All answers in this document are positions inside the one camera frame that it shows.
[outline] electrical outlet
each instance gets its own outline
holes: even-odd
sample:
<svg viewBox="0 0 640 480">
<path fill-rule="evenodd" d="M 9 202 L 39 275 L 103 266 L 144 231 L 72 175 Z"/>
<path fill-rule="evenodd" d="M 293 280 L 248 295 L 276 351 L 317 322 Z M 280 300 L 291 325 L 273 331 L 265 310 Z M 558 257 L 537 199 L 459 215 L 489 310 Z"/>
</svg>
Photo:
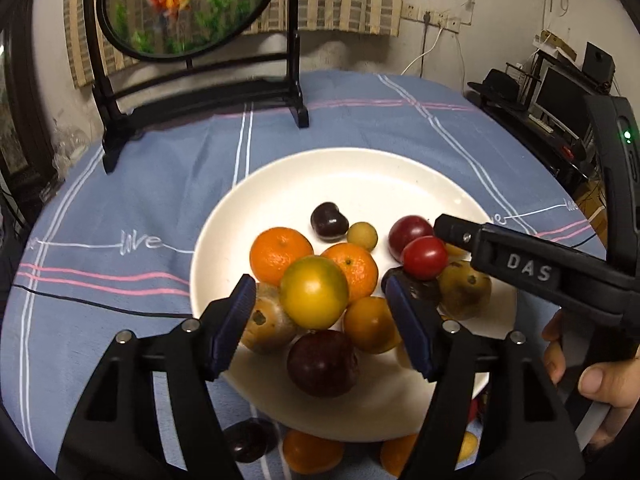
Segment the electrical outlet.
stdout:
<svg viewBox="0 0 640 480">
<path fill-rule="evenodd" d="M 449 16 L 447 18 L 447 24 L 444 28 L 453 32 L 454 34 L 458 34 L 460 32 L 460 18 Z"/>
<path fill-rule="evenodd" d="M 433 25 L 433 27 L 447 28 L 447 13 L 432 10 L 431 21 L 429 24 Z"/>
<path fill-rule="evenodd" d="M 400 12 L 401 18 L 412 20 L 414 22 L 421 22 L 422 14 L 420 7 L 412 4 L 402 4 L 402 11 Z"/>
</svg>

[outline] black wooden frame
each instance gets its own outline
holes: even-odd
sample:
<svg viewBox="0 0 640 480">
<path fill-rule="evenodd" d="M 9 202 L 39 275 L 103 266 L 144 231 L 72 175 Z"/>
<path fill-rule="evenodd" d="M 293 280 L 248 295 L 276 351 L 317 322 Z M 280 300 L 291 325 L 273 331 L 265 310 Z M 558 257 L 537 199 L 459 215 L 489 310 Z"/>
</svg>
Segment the black wooden frame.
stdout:
<svg viewBox="0 0 640 480">
<path fill-rule="evenodd" d="M 20 0 L 4 29 L 4 77 L 12 120 L 28 166 L 0 171 L 18 208 L 33 224 L 42 211 L 42 190 L 56 177 L 54 150 L 42 107 L 33 57 L 33 0 Z"/>
<path fill-rule="evenodd" d="M 186 67 L 171 74 L 159 76 L 137 85 L 114 92 L 109 77 L 105 74 L 98 44 L 95 1 L 82 0 L 84 7 L 84 27 L 89 49 L 89 59 L 94 72 L 93 94 L 95 103 L 104 123 L 102 163 L 106 173 L 111 173 L 124 146 L 148 126 L 183 118 L 186 115 L 206 112 L 214 108 L 228 107 L 247 102 L 265 102 L 267 105 L 288 106 L 299 128 L 309 126 L 309 114 L 305 107 L 300 88 L 300 33 L 298 31 L 298 0 L 289 0 L 287 7 L 287 48 L 284 52 L 249 56 L 210 63 L 193 65 L 193 57 L 201 56 L 212 49 L 231 41 L 242 29 L 228 40 L 206 48 L 202 52 L 185 55 L 182 59 Z M 253 20 L 244 24 L 249 27 L 260 12 L 254 12 Z M 103 30 L 108 37 L 108 28 Z M 256 78 L 230 84 L 213 85 L 208 88 L 183 92 L 144 104 L 130 114 L 123 114 L 118 107 L 118 99 L 135 94 L 144 89 L 164 84 L 199 73 L 213 72 L 224 68 L 247 66 L 269 61 L 286 61 L 286 74 L 282 77 Z"/>
</svg>

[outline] computer monitor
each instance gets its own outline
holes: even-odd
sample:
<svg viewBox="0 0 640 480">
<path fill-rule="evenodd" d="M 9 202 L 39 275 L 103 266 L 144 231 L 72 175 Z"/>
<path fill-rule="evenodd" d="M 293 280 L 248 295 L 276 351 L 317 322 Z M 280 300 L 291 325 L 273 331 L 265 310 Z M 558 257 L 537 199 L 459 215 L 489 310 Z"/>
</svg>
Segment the computer monitor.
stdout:
<svg viewBox="0 0 640 480">
<path fill-rule="evenodd" d="M 584 96 L 591 93 L 570 77 L 549 67 L 535 105 L 574 137 L 586 140 L 590 120 Z"/>
</svg>

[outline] wall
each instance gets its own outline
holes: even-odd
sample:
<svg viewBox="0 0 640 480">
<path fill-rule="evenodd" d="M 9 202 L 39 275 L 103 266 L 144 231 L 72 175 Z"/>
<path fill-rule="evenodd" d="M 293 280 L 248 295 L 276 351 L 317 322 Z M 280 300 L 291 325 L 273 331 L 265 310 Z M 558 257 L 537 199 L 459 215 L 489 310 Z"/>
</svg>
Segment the wall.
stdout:
<svg viewBox="0 0 640 480">
<path fill-rule="evenodd" d="M 463 21 L 472 17 L 471 26 L 463 26 L 459 34 L 460 47 L 466 69 L 465 81 L 482 81 L 491 68 L 505 67 L 505 62 L 525 60 L 532 53 L 532 38 L 542 25 L 543 0 L 476 0 L 473 12 L 463 4 L 466 0 L 405 0 L 406 2 L 434 10 L 450 10 Z M 402 20 L 398 38 L 364 36 L 350 33 L 312 32 L 302 35 L 302 70 L 338 68 L 361 72 L 400 73 L 418 54 L 422 44 L 424 26 L 421 23 Z M 427 46 L 431 46 L 438 29 L 430 27 Z M 36 70 L 40 77 L 45 108 L 58 124 L 75 124 L 94 139 L 100 137 L 102 126 L 88 89 L 73 88 L 66 59 L 62 0 L 35 0 L 34 40 Z M 226 52 L 212 57 L 221 58 L 229 52 L 268 52 L 280 49 L 284 38 L 280 35 L 244 37 L 233 43 Z M 114 86 L 119 88 L 149 78 L 171 67 L 143 66 L 117 75 Z M 281 73 L 282 68 L 273 64 L 260 73 Z M 417 75 L 419 62 L 409 74 Z M 233 78 L 243 73 L 234 71 L 223 74 Z M 158 92 L 175 92 L 181 88 L 193 88 L 202 83 L 184 80 L 169 88 L 153 90 L 124 101 L 123 107 L 134 107 Z M 463 63 L 455 36 L 443 32 L 436 48 L 425 62 L 424 78 L 443 83 L 450 88 L 462 89 Z"/>
<path fill-rule="evenodd" d="M 563 12 L 560 0 L 554 0 L 551 13 L 547 7 L 551 31 L 577 52 L 578 66 L 582 66 L 587 41 L 611 54 L 620 91 L 640 116 L 640 34 L 620 1 L 569 0 L 567 13 L 560 17 Z"/>
</svg>

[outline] red cherry tomato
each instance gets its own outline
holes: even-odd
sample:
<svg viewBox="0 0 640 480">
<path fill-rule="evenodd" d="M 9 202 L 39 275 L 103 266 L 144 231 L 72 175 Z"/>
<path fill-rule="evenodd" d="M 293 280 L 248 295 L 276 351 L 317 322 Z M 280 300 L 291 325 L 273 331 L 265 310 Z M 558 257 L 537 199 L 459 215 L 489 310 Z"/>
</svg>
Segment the red cherry tomato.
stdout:
<svg viewBox="0 0 640 480">
<path fill-rule="evenodd" d="M 473 399 L 471 401 L 471 405 L 469 406 L 469 418 L 467 422 L 470 424 L 474 420 L 476 420 L 476 416 L 478 416 L 478 399 Z"/>
<path fill-rule="evenodd" d="M 402 251 L 404 270 L 418 280 L 433 280 L 447 263 L 447 249 L 435 236 L 416 238 Z"/>
</svg>

